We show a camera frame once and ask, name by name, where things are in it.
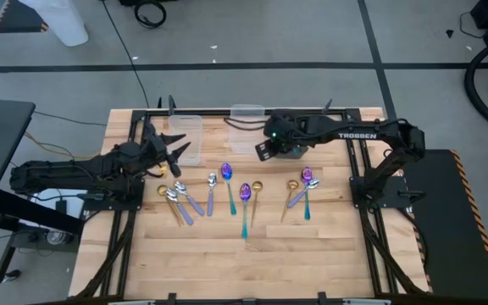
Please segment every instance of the gold spoon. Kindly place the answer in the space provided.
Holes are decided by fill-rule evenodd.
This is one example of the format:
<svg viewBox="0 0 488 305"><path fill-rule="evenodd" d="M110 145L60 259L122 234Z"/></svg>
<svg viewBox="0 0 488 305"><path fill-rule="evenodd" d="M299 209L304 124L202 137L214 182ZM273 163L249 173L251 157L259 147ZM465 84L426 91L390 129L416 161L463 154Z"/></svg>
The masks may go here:
<svg viewBox="0 0 488 305"><path fill-rule="evenodd" d="M173 214L173 216L175 216L176 223L178 224L178 226L180 226L180 222L182 220L180 219L180 216L178 216L178 214L176 213L173 203L169 201L169 199L167 198L167 186L163 186L163 185L159 186L158 194L161 197L165 197L165 200L167 200L167 203L169 204L170 212Z"/></svg>
<svg viewBox="0 0 488 305"><path fill-rule="evenodd" d="M255 219L255 208L258 205L258 193L263 189L263 183L261 181L255 181L252 183L252 190L255 191L255 197L253 198L253 211L252 211L252 223L251 227L253 228L253 220Z"/></svg>
<svg viewBox="0 0 488 305"><path fill-rule="evenodd" d="M281 214L280 223L284 222L284 218L286 217L287 213L287 207L289 206L289 200L291 199L291 194L296 188L298 188L298 182L296 182L295 180L289 180L287 182L287 187L289 187L289 195L287 196L286 205L284 206L284 212Z"/></svg>

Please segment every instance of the spoon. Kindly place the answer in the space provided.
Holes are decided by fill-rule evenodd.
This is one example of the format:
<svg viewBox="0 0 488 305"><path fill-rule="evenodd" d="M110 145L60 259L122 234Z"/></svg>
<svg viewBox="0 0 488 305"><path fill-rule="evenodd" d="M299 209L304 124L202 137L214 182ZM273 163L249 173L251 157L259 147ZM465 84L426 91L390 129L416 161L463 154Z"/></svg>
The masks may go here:
<svg viewBox="0 0 488 305"><path fill-rule="evenodd" d="M310 169L308 166L305 167L301 173L302 183L304 185L307 185L308 183L310 183L310 180L312 178L313 178L312 169ZM308 204L308 190L306 190L306 194L304 197L304 218L305 218L305 220L310 220L310 207Z"/></svg>
<svg viewBox="0 0 488 305"><path fill-rule="evenodd" d="M217 182L218 179L216 178L216 174L211 173L210 176L208 177L208 186L210 186L210 192L208 193L208 209L207 209L208 216L212 216L212 212L214 210L214 187L216 186Z"/></svg>
<svg viewBox="0 0 488 305"><path fill-rule="evenodd" d="M297 204L297 202L299 200L301 200L302 196L304 196L304 194L306 193L306 191L308 189L314 189L314 188L318 187L318 184L319 184L319 179L318 178L312 178L312 180L304 187L304 190L302 190L300 193L298 193L293 199L291 199L291 201L289 201L289 203L287 203L287 207L293 208L295 206L295 204Z"/></svg>
<svg viewBox="0 0 488 305"><path fill-rule="evenodd" d="M197 213L199 213L199 215L201 215L201 216L204 215L204 210L195 202L195 200L193 200L193 198L191 198L191 196L189 196L187 194L186 185L185 184L183 184L182 182L176 181L176 183L175 183L175 189L180 194L186 196L187 201L189 203L191 203L191 205L195 208L195 210L197 211Z"/></svg>
<svg viewBox="0 0 488 305"><path fill-rule="evenodd" d="M241 199L242 199L242 206L244 207L244 216L242 217L242 238L247 239L247 201L250 200L252 196L252 190L250 189L250 185L244 183L241 186Z"/></svg>
<svg viewBox="0 0 488 305"><path fill-rule="evenodd" d="M252 190L255 191L255 196L253 197L253 210L252 210L252 223L251 227L253 228L253 220L255 219L255 208L258 205L258 193L263 189L263 183L261 181L255 181L252 183Z"/></svg>
<svg viewBox="0 0 488 305"><path fill-rule="evenodd" d="M167 200L167 203L169 204L170 212L173 214L173 216L175 216L176 223L178 224L178 226L181 226L182 219L180 219L180 216L178 216L178 213L176 212L173 203L167 198L167 186L159 186L158 194L161 197L165 197L165 200Z"/></svg>
<svg viewBox="0 0 488 305"><path fill-rule="evenodd" d="M180 210L180 212L184 216L184 219L186 220L186 223L188 225L193 225L193 219L191 218L190 214L187 213L187 211L184 208L184 206L182 206L182 204L178 201L178 193L176 193L175 190L169 188L169 189L167 189L167 198L170 201L176 203L176 206L178 207L178 209Z"/></svg>
<svg viewBox="0 0 488 305"><path fill-rule="evenodd" d="M287 195L286 205L284 206L284 212L282 212L281 214L280 223L284 222L284 218L286 217L287 213L287 205L289 204L289 200L291 199L291 194L293 193L293 190L298 188L298 182L296 182L295 180L289 180L287 182L287 187L289 187L289 195Z"/></svg>
<svg viewBox="0 0 488 305"><path fill-rule="evenodd" d="M227 181L227 190L229 190L229 202L230 202L230 214L236 215L236 205L235 201L233 200L233 194L230 191L230 178L233 176L233 169L230 167L229 164L222 164L221 165L221 176Z"/></svg>

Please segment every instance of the clear plastic container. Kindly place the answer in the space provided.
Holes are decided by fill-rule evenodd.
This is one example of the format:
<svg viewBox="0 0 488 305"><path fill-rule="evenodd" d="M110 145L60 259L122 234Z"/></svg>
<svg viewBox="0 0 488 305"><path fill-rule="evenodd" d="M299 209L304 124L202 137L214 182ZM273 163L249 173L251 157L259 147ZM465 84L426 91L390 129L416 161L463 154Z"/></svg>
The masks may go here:
<svg viewBox="0 0 488 305"><path fill-rule="evenodd" d="M184 143L190 146L178 158L178 165L196 166L201 163L202 150L202 119L199 115L171 115L169 116L169 130L171 135L186 134L186 137L170 144L167 149L173 151Z"/></svg>
<svg viewBox="0 0 488 305"><path fill-rule="evenodd" d="M260 105L233 105L230 108L230 117L246 122L267 120L267 117L264 115L264 107ZM231 121L231 123L247 129L264 125L264 123L245 124L236 123L235 121ZM264 140L263 129L249 131L238 130L235 127L229 126L229 144L233 153L256 155L255 146Z"/></svg>

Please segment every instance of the wooden tabletop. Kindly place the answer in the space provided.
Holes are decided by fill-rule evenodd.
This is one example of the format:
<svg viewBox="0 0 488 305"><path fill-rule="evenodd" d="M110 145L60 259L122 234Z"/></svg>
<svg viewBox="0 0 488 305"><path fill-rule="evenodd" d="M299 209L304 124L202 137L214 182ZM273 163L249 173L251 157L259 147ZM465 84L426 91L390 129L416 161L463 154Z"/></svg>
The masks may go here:
<svg viewBox="0 0 488 305"><path fill-rule="evenodd" d="M102 153L126 141L131 112L112 110ZM364 120L383 118L381 108L361 108L361 114ZM166 117L152 122L158 132L169 132ZM218 173L213 216L199 216L181 197L195 223L178 227L165 199L156 192L160 185L172 186L174 177L147 179L143 207L136 217L125 299L166 299L170 292L176 292L179 299L315 298L319 291L325 291L327 297L374 295L360 218L352 205L348 184L351 168L344 141L317 146L299 160L259 162L257 156L231 151L229 126L221 117L202 117L202 127L201 163L183 166L179 181L206 211L207 178L212 172ZM368 145L372 165L376 166L388 146L381 141L368 141ZM236 216L230 214L227 185L219 175L223 162L233 167ZM363 173L360 152L358 162ZM309 192L312 217L304 219L304 204L300 202L281 224L287 181L299 180L304 166L310 166L320 179L319 187ZM238 188L255 180L263 182L263 190L258 194L255 224L248 227L249 238L243 240ZM413 282L427 291L412 225L395 210L383 211L391 254ZM86 224L70 295L85 287L105 259L113 215L101 212ZM385 271L379 258L378 262L386 291ZM115 292L119 261L114 266L111 292Z"/></svg>

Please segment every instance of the concrete floor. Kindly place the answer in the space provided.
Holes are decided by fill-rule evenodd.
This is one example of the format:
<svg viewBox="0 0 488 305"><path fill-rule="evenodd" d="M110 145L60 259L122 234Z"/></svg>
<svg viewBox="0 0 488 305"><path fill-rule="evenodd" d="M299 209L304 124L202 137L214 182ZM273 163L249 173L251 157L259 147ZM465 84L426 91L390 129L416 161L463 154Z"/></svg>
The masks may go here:
<svg viewBox="0 0 488 305"><path fill-rule="evenodd" d="M366 4L383 63L467 63L485 45L458 31L458 16L476 0L359 0ZM65 47L46 33L0 34L0 99L34 102L37 110L105 123L111 108L143 108L132 71L91 66L129 64L102 4L75 1L90 35ZM204 69L151 66L139 72L150 103L172 94L179 107L384 106L385 86L374 70L359 2L354 0L180 0L166 3L168 19L146 30L132 10L107 1L135 64L368 63L362 69ZM475 30L470 19L465 28ZM454 30L453 37L445 31ZM77 66L74 72L36 72ZM16 72L29 67L30 72ZM459 151L488 231L488 123L470 105L463 70L389 69L386 85L398 117L426 133L428 148ZM488 104L488 69L476 74ZM104 128L33 116L28 131L75 154L96 153ZM62 160L23 140L13 161ZM0 187L8 189L8 173ZM5 240L0 240L0 253ZM16 254L11 268L23 277L0 285L0 303L24 304L67 296L75 255Z"/></svg>

